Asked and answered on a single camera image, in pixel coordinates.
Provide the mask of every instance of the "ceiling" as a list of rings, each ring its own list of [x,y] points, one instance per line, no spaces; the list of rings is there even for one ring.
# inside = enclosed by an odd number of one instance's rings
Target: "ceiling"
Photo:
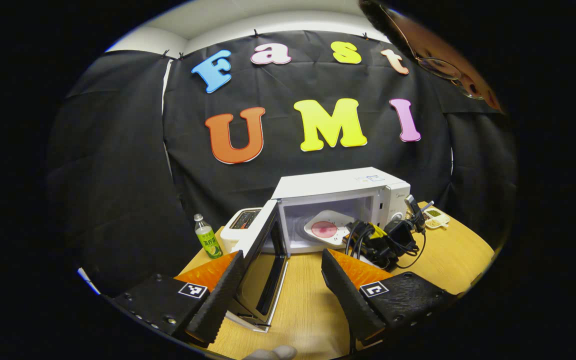
[[[167,30],[189,40],[241,19],[298,10],[364,16],[357,0],[192,0],[143,25]]]

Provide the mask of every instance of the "blue letter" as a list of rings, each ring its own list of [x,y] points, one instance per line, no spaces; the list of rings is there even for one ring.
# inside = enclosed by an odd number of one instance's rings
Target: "blue letter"
[[[231,52],[228,50],[221,50],[215,55],[208,57],[208,59],[203,60],[197,66],[192,69],[192,73],[199,73],[201,79],[206,82],[206,92],[211,94],[215,90],[222,87],[233,77],[230,73],[221,73],[219,70],[231,70],[231,63],[228,62],[226,57],[230,57]]]

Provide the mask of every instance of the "hand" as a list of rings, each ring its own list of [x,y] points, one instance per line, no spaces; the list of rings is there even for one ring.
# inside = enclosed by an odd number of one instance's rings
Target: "hand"
[[[292,360],[297,356],[297,349],[288,345],[277,346],[272,351],[257,349],[243,360]]]

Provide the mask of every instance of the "foam letter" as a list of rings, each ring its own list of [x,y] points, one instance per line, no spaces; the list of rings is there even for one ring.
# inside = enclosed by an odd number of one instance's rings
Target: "foam letter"
[[[222,87],[233,77],[230,73],[221,73],[220,70],[228,71],[231,70],[231,63],[228,62],[226,57],[230,57],[231,52],[228,50],[220,50],[215,55],[208,57],[208,59],[203,60],[197,66],[195,66],[191,73],[198,73],[201,79],[206,82],[206,92],[208,94],[213,93],[215,90]]]
[[[418,142],[421,139],[421,134],[415,128],[415,121],[412,119],[410,113],[410,101],[403,98],[393,98],[389,101],[390,105],[397,110],[399,116],[399,123],[401,124],[401,134],[399,138],[403,142]]]
[[[397,71],[397,73],[400,73],[403,75],[408,75],[408,73],[410,71],[408,68],[406,68],[402,65],[402,62],[401,62],[402,57],[401,56],[395,54],[393,52],[393,50],[390,50],[390,48],[387,48],[386,50],[382,50],[381,54],[386,56],[386,58],[390,62],[390,66],[392,66],[392,68],[395,69]]]
[[[342,146],[348,148],[368,144],[368,139],[362,134],[359,124],[358,106],[359,102],[354,98],[340,98],[336,101],[333,114],[330,116],[317,100],[295,102],[294,108],[301,113],[303,121],[304,142],[301,143],[301,150],[316,151],[324,148],[324,142],[318,137],[317,130],[321,132],[331,148],[337,145],[339,132],[342,129]]]
[[[288,46],[283,43],[265,43],[254,48],[258,51],[250,56],[250,61],[254,64],[265,65],[270,63],[288,64],[292,60],[288,56]]]
[[[357,53],[357,47],[352,43],[335,41],[330,44],[330,48],[334,50],[332,56],[336,61],[344,64],[359,64],[362,62],[362,56]]]
[[[233,148],[231,144],[230,123],[232,114],[218,114],[205,122],[210,129],[210,147],[215,159],[224,164],[238,164],[253,160],[264,147],[264,134],[261,130],[261,116],[266,113],[263,107],[250,107],[239,113],[246,119],[248,144],[243,148]]]

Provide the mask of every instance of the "eyeglasses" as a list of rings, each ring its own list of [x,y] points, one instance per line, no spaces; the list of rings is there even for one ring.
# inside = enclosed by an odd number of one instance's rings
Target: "eyeglasses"
[[[453,85],[455,85],[463,95],[471,99],[475,100],[484,99],[484,96],[475,96],[470,92],[468,92],[464,84],[462,84],[462,82],[460,81],[463,76],[462,72],[459,71],[459,69],[453,64],[449,63],[448,61],[438,59],[436,57],[420,57],[416,53],[416,51],[413,50],[412,46],[410,46],[410,43],[406,38],[406,35],[402,31],[402,29],[398,27],[397,23],[395,23],[395,20],[391,18],[390,14],[388,14],[388,12],[381,5],[379,5],[379,8],[381,9],[381,11],[383,11],[384,14],[386,14],[390,22],[395,26],[395,28],[397,28],[402,38],[406,41],[407,47],[410,49],[410,53],[413,55],[416,61],[418,61],[419,66],[421,66],[423,70],[428,71],[428,73],[431,73],[432,75],[438,76],[442,79],[450,80],[450,82]]]

